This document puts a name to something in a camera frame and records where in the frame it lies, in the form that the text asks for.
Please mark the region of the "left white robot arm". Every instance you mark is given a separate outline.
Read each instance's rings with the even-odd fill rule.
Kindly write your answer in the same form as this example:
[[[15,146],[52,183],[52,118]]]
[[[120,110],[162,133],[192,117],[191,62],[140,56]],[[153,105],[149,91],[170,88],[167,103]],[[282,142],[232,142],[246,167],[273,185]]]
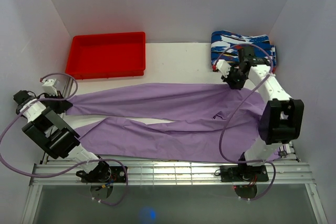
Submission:
[[[39,96],[27,90],[20,90],[13,96],[17,103],[16,113],[27,119],[22,131],[52,158],[68,158],[78,164],[81,170],[76,175],[83,182],[109,181],[112,178],[109,164],[87,151],[80,144],[79,134],[60,116],[73,104],[64,100],[60,92],[45,97],[52,100],[39,101]]]

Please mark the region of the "purple trousers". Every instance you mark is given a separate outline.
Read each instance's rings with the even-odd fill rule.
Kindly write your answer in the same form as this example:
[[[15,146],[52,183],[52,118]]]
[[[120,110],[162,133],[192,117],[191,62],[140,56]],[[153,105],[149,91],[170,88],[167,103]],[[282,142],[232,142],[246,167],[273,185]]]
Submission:
[[[147,83],[76,95],[67,115],[101,115],[76,129],[99,155],[222,163],[258,136],[265,103],[226,84]]]

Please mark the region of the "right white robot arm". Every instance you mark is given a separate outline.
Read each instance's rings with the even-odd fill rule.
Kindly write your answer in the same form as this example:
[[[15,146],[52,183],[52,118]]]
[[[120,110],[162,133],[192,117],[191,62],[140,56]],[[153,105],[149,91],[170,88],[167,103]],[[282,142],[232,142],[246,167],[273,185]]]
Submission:
[[[273,59],[266,54],[257,57],[254,44],[238,45],[238,63],[217,58],[213,68],[222,74],[222,81],[231,89],[240,90],[246,80],[255,85],[266,106],[258,122],[258,137],[232,166],[221,166],[222,182],[256,182],[269,180],[265,163],[281,146],[300,135],[304,103],[293,99],[279,84],[273,74]]]

